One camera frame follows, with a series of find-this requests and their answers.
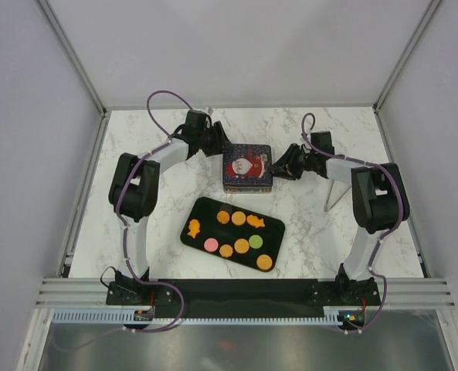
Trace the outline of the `gold tin lid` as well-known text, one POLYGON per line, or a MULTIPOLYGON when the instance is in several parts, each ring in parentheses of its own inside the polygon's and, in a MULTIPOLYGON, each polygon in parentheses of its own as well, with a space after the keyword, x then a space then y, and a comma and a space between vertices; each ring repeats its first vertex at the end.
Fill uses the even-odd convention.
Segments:
POLYGON ((267 171, 271 165, 270 145, 234 144, 233 150, 222 156, 222 185, 273 184, 267 171))

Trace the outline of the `gold cookie tin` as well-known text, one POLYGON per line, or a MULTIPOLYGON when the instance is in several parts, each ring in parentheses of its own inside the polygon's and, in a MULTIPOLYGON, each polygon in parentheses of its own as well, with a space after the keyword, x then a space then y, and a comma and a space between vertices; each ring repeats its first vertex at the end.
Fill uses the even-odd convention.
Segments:
POLYGON ((224 184, 223 191, 228 194, 266 194, 272 192, 272 184, 224 184))

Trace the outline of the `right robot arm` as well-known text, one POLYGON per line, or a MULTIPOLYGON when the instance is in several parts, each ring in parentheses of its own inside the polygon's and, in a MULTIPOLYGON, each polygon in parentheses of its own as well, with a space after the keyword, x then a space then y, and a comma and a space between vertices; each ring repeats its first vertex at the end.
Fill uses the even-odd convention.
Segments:
POLYGON ((380 277, 373 266, 382 241, 410 216, 410 206, 399 167, 394 162, 373 164, 337 155, 329 131, 304 134, 305 145, 292 144, 267 170, 272 176, 298 180, 314 172, 349 186, 357 233, 351 251, 332 284, 332 295, 344 305, 355 305, 378 290, 380 277))

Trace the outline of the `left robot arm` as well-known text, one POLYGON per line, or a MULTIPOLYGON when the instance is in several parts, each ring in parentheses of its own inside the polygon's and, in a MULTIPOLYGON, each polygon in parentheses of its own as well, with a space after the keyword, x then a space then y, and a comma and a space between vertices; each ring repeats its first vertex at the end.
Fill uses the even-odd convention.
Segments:
POLYGON ((123 260, 108 284, 108 305, 142 305, 154 286, 172 287, 150 281, 146 253, 148 220, 158 202, 160 175, 199 151, 210 157, 232 149, 221 122, 212 121, 205 112, 190 110, 185 123, 158 147, 142 155, 123 153, 119 157, 108 199, 121 223, 123 260))

